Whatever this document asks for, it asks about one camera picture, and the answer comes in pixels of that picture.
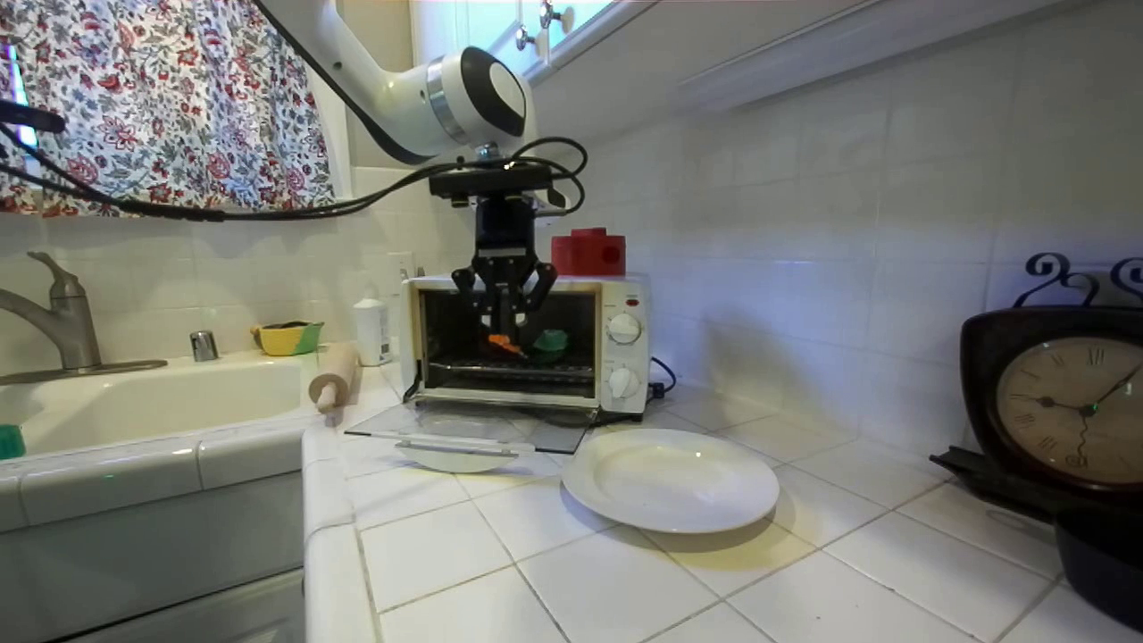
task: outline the floral curtain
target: floral curtain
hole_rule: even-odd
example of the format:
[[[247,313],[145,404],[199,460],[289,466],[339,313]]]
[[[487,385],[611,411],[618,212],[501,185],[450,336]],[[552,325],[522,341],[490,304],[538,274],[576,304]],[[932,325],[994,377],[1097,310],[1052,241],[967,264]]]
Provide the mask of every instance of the floral curtain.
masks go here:
[[[16,71],[25,105],[66,118],[34,145],[76,180],[184,207],[331,200],[306,68],[252,0],[0,4],[0,42],[15,42],[0,95]],[[0,176],[0,212],[72,218],[91,207]]]

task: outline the clock face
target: clock face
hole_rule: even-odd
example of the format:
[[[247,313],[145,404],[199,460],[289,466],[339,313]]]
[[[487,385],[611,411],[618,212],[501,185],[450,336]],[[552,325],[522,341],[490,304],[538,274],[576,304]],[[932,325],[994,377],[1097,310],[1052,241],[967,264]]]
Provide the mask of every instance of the clock face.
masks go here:
[[[997,420],[1013,451],[1081,485],[1143,482],[1143,342],[1052,336],[997,377]]]

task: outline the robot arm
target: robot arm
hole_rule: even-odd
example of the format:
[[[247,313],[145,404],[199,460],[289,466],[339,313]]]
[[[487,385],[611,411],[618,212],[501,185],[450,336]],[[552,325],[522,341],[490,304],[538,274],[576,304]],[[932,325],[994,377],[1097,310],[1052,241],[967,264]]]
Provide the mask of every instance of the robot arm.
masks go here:
[[[402,164],[524,136],[524,89],[487,51],[387,71],[346,27],[337,0],[252,0],[289,48],[346,100],[372,138]]]
[[[452,270],[457,298],[497,346],[531,342],[531,310],[558,270],[531,251],[531,188],[552,176],[501,164],[497,145],[524,133],[528,95],[487,51],[459,51],[410,71],[387,71],[346,27],[331,0],[252,0],[289,48],[346,100],[372,138],[395,162],[419,164],[446,149],[487,145],[483,162],[432,176],[432,198],[472,204],[475,255]]]

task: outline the bottle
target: bottle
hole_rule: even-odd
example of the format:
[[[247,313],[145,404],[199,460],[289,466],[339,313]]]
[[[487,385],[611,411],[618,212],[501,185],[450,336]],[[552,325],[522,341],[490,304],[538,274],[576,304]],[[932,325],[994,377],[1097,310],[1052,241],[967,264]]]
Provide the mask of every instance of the bottle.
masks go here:
[[[359,366],[375,368],[375,366],[388,360],[388,310],[387,310],[387,300],[359,298],[352,304],[352,341],[357,341]]]

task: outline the faucet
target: faucet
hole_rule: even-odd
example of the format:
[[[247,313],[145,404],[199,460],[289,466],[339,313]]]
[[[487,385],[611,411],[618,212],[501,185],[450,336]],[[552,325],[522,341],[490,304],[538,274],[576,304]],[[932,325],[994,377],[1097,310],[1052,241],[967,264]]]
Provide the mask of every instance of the faucet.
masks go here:
[[[49,255],[29,255],[29,256],[47,264],[53,274],[49,307],[40,307],[16,294],[0,288],[0,310],[25,317],[62,349],[62,376],[97,370],[102,360],[100,360],[91,307],[84,300],[82,283],[72,270],[64,270]]]

